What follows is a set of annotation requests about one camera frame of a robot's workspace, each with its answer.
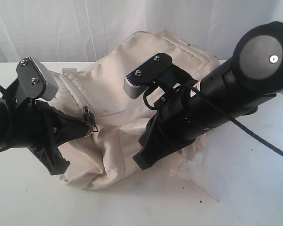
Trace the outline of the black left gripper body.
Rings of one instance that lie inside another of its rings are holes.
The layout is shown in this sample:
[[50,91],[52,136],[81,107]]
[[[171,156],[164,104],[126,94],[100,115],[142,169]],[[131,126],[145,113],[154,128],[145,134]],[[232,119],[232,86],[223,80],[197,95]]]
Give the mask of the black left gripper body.
[[58,150],[61,132],[61,111],[43,101],[25,103],[15,108],[12,100],[4,99],[9,117],[4,137],[4,150],[10,148]]

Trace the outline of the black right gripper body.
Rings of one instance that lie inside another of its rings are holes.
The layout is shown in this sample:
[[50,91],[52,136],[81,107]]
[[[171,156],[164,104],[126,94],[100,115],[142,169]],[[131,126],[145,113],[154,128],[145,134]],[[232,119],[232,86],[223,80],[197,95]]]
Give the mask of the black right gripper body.
[[203,100],[198,96],[177,96],[162,105],[147,123],[139,139],[142,146],[188,146],[203,131],[201,110]]

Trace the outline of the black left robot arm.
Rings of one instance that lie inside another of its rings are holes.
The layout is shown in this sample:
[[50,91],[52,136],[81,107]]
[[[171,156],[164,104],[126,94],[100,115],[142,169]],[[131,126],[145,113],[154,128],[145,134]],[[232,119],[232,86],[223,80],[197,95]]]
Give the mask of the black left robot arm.
[[70,162],[58,147],[87,135],[90,123],[70,117],[40,100],[16,107],[1,85],[0,93],[0,153],[11,148],[28,148],[50,175],[64,174]]

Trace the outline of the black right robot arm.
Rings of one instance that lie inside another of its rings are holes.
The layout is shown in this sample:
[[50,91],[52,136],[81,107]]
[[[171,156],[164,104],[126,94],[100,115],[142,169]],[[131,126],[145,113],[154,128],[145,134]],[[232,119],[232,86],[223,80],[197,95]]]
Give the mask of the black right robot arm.
[[139,87],[130,98],[147,98],[157,88],[163,95],[148,108],[155,115],[140,137],[133,160],[145,170],[158,160],[191,145],[197,137],[232,122],[283,157],[283,151],[237,121],[258,106],[283,94],[283,22],[248,31],[233,56],[203,79],[196,80],[176,66],[170,55],[157,53],[128,78]]

